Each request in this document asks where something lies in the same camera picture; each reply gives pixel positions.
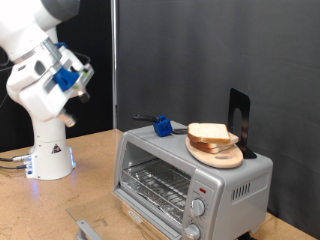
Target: blue object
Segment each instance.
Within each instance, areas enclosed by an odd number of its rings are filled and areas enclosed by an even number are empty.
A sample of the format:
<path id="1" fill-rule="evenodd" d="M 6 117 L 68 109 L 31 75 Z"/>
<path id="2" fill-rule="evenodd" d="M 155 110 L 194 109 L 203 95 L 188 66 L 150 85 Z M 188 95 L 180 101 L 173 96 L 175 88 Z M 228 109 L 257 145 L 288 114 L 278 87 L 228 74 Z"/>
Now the blue object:
<path id="1" fill-rule="evenodd" d="M 53 79 L 59 84 L 62 91 L 70 89 L 79 78 L 80 74 L 77 72 L 69 72 L 62 67 L 54 76 Z"/>
<path id="2" fill-rule="evenodd" d="M 158 119 L 160 120 L 160 122 L 154 122 L 153 127 L 160 137 L 164 137 L 173 133 L 170 119 L 166 119 L 165 115 L 158 117 Z"/>
<path id="3" fill-rule="evenodd" d="M 61 48 L 62 46 L 65 46 L 66 49 L 69 49 L 68 45 L 67 45 L 65 42 L 56 43 L 56 46 L 57 46 L 58 48 Z"/>

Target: bread slice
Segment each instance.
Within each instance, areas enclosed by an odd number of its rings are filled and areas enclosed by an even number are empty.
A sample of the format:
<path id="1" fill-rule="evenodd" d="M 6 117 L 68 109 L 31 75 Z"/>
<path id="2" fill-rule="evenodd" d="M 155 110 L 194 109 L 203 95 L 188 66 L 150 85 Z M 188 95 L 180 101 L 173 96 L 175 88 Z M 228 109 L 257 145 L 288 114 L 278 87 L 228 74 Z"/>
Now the bread slice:
<path id="1" fill-rule="evenodd" d="M 191 123 L 188 126 L 188 137 L 193 142 L 230 143 L 226 125 L 219 123 Z"/>
<path id="2" fill-rule="evenodd" d="M 227 150 L 229 148 L 232 148 L 234 146 L 234 144 L 228 144 L 228 145 L 224 145 L 224 146 L 217 147 L 217 148 L 206 148 L 206 147 L 202 147 L 198 143 L 195 143 L 192 141 L 190 141 L 190 145 L 196 149 L 199 149 L 199 150 L 201 150 L 203 152 L 207 152 L 207 153 L 218 153 L 218 152 Z"/>
<path id="3" fill-rule="evenodd" d="M 239 141 L 239 138 L 232 134 L 229 133 L 229 137 L 230 137 L 230 143 L 227 145 L 233 145 L 236 144 Z M 217 148 L 217 147 L 222 147 L 222 146 L 227 146 L 225 143 L 204 143 L 204 142 L 197 142 L 197 144 L 199 144 L 201 147 L 205 147 L 205 148 Z"/>

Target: black wall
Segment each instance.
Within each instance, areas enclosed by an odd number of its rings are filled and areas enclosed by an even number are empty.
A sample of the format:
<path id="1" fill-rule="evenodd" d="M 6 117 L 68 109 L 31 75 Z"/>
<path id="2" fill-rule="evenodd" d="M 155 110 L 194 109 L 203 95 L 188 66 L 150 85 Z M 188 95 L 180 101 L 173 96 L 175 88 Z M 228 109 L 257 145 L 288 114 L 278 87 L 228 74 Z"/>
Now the black wall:
<path id="1" fill-rule="evenodd" d="M 269 209 L 320 238 L 320 2 L 119 1 L 118 128 L 134 114 L 227 123 L 251 99 L 248 146 L 271 158 Z"/>
<path id="2" fill-rule="evenodd" d="M 112 42 L 110 2 L 105 0 L 82 0 L 77 17 L 61 23 L 59 41 L 70 49 L 91 57 L 95 75 L 87 90 L 91 95 L 88 103 L 78 98 L 66 105 L 69 113 L 78 119 L 77 124 L 67 129 L 67 137 L 112 129 Z M 0 51 L 0 63 L 6 55 Z M 7 72 L 0 72 L 0 103 L 6 95 Z M 33 145 L 33 130 L 28 113 L 10 97 L 0 108 L 0 152 Z"/>

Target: wooden table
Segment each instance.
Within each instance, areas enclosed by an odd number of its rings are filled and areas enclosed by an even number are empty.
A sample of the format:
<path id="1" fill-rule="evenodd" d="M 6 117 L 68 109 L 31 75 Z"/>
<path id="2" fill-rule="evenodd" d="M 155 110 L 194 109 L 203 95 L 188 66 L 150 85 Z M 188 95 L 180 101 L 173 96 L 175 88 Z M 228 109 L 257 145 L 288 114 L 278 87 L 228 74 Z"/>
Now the wooden table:
<path id="1" fill-rule="evenodd" d="M 0 240 L 75 240 L 78 226 L 66 208 L 93 201 L 113 190 L 121 134 L 119 130 L 110 130 L 68 139 L 77 167 L 63 179 L 30 180 L 24 170 L 0 169 Z M 0 153 L 0 157 L 11 158 L 27 154 L 28 150 Z M 14 164 L 1 162 L 1 165 Z M 315 240 L 270 214 L 254 237 Z"/>

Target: sticker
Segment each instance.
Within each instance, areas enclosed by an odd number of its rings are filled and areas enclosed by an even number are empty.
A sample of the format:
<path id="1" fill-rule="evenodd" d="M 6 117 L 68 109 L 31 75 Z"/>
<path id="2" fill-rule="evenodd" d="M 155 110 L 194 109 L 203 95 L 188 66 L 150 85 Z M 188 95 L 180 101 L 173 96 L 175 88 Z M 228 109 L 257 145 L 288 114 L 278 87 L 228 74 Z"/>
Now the sticker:
<path id="1" fill-rule="evenodd" d="M 143 222 L 143 220 L 142 220 L 141 218 L 139 218 L 139 217 L 137 216 L 137 214 L 135 214 L 135 213 L 132 212 L 131 210 L 128 211 L 128 214 L 129 214 L 131 217 L 133 217 L 138 223 L 142 223 L 142 222 Z"/>
<path id="2" fill-rule="evenodd" d="M 58 152 L 61 152 L 61 149 L 59 148 L 58 144 L 56 144 L 54 145 L 51 154 L 58 153 Z"/>

